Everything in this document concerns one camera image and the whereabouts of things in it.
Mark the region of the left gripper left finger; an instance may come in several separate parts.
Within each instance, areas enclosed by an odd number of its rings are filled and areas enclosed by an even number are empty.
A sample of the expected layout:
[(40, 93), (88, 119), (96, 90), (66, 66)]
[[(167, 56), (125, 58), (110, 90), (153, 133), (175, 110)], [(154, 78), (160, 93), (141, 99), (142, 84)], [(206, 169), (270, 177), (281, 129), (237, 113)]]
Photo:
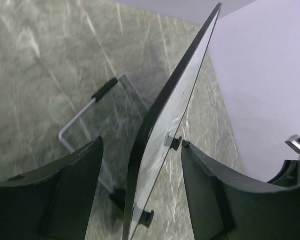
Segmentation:
[(101, 137), (0, 181), (0, 240), (83, 240), (104, 154)]

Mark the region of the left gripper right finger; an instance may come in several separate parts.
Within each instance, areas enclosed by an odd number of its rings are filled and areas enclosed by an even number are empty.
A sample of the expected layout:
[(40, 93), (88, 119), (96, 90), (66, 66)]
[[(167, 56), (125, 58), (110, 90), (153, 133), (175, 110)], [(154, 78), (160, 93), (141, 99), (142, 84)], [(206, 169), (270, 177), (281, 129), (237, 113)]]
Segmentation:
[(300, 161), (286, 160), (270, 181), (250, 178), (189, 141), (182, 170), (197, 240), (300, 240)]

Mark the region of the small white whiteboard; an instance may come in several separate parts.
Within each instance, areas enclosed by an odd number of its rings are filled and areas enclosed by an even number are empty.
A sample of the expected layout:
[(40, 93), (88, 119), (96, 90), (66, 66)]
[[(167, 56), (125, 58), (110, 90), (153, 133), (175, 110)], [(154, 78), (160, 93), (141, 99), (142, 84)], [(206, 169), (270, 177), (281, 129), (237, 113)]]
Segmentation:
[(123, 218), (124, 240), (131, 240), (138, 225), (149, 227), (154, 213), (145, 208), (190, 103), (222, 3), (218, 3), (185, 52), (145, 116), (133, 144), (127, 170)]

